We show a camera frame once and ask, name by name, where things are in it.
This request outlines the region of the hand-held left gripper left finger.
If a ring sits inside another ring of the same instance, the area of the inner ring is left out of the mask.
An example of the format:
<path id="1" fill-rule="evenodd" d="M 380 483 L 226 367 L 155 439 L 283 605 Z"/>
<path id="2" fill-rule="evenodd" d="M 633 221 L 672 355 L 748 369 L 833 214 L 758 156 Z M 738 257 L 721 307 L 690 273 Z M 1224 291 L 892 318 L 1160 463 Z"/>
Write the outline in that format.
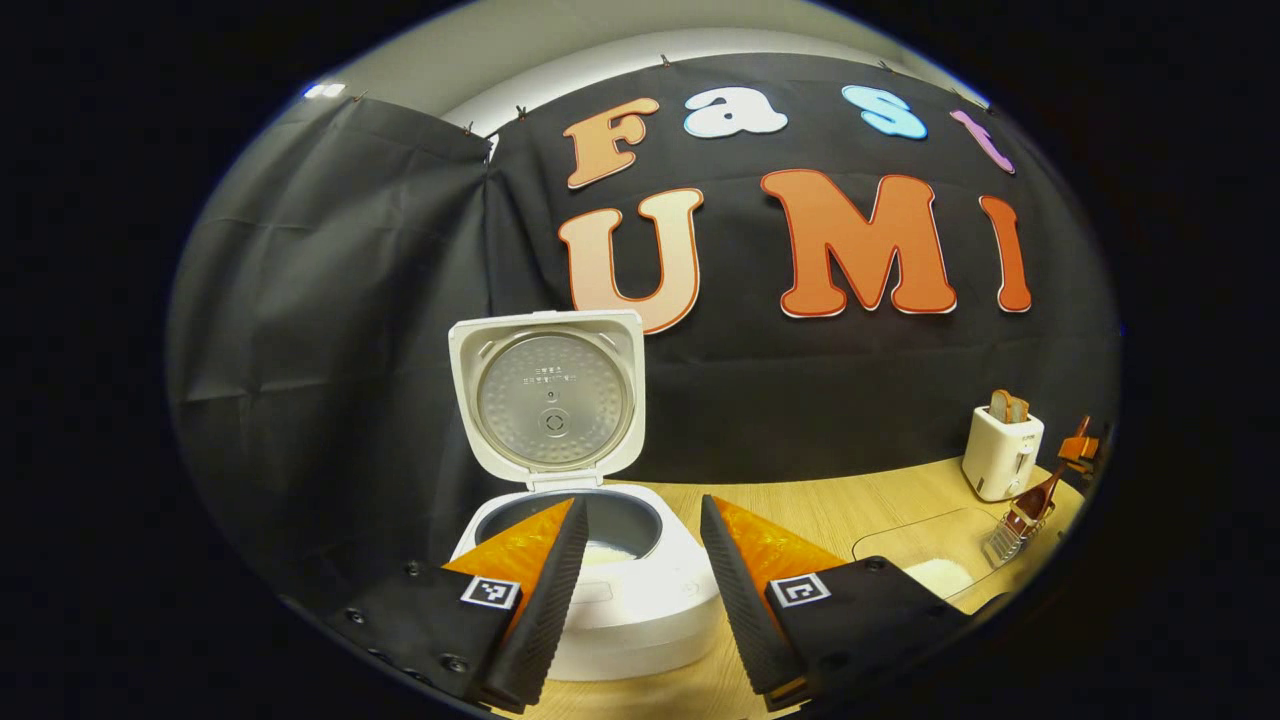
<path id="1" fill-rule="evenodd" d="M 335 612 L 335 634 L 428 688 L 481 708 L 538 703 L 589 536 L 564 498 L 440 566 L 385 577 Z"/>

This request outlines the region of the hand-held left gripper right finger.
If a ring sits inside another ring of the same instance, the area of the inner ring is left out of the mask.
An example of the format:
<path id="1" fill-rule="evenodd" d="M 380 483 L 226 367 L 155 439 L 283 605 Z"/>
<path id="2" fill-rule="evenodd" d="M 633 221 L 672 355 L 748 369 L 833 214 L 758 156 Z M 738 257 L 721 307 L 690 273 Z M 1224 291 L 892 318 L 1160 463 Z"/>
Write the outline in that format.
<path id="1" fill-rule="evenodd" d="M 882 556 L 845 561 L 714 495 L 700 536 L 753 692 L 814 710 L 896 682 L 970 626 Z"/>

